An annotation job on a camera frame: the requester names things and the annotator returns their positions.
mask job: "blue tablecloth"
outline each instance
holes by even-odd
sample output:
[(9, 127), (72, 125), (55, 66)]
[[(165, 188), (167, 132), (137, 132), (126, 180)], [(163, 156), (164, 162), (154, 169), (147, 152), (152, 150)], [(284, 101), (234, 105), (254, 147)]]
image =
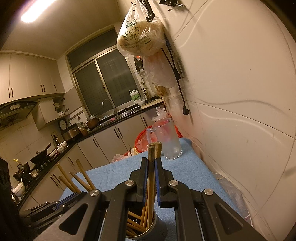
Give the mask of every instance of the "blue tablecloth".
[[(186, 138), (180, 138), (180, 143), (183, 149), (183, 155), (173, 161), (168, 161), (162, 156), (163, 168), (170, 170), (173, 173), (174, 179), (185, 183), (190, 189), (198, 191), (202, 191), (206, 188), (213, 189), (215, 193), (239, 213), (238, 208), (232, 202), (229, 195), (222, 189), (219, 182), (214, 178), (204, 162), (196, 155), (191, 147), (191, 141)], [(107, 191), (113, 189), (117, 184), (128, 180), (131, 171), (140, 168), (142, 157), (148, 157), (148, 152), (146, 151), (136, 156), (89, 170), (87, 171), (87, 174), (97, 189), (100, 191)], [(85, 180), (82, 173), (78, 173), (77, 175)], [(80, 190), (86, 191), (76, 179), (73, 178), (72, 181), (80, 188)], [(70, 194), (72, 194), (72, 191), (67, 188), (60, 200)], [(154, 208), (159, 218), (167, 225), (168, 235), (165, 240), (177, 240), (174, 209), (160, 209), (157, 206), (156, 201)]]

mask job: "bottle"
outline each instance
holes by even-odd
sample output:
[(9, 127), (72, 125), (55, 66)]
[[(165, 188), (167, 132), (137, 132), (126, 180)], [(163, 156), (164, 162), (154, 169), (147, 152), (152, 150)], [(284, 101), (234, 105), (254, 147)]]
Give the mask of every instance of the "bottle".
[(16, 163), (17, 163), (17, 168), (22, 171), (24, 170), (25, 168), (22, 166), (22, 163), (18, 161), (18, 159), (13, 159)]

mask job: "glass mug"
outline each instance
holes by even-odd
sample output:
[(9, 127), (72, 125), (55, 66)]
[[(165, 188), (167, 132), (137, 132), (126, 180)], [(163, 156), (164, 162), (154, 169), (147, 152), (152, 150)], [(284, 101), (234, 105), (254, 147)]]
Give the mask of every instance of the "glass mug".
[(165, 118), (154, 122), (152, 128), (148, 128), (146, 136), (148, 143), (151, 143), (151, 133), (155, 133), (157, 141), (162, 143), (162, 152), (167, 160), (174, 160), (183, 153), (177, 131), (172, 118)]

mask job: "ceiling light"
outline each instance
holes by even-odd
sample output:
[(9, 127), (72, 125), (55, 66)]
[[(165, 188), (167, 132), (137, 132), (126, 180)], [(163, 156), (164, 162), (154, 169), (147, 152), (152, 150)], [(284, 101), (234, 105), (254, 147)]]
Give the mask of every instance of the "ceiling light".
[(25, 23), (35, 21), (56, 0), (37, 0), (20, 18)]

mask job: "range hood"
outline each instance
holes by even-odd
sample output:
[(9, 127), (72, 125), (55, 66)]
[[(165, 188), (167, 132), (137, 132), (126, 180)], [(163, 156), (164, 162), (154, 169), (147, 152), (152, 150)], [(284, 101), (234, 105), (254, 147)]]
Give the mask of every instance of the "range hood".
[(36, 101), (20, 100), (0, 106), (0, 130), (27, 118), (37, 104)]

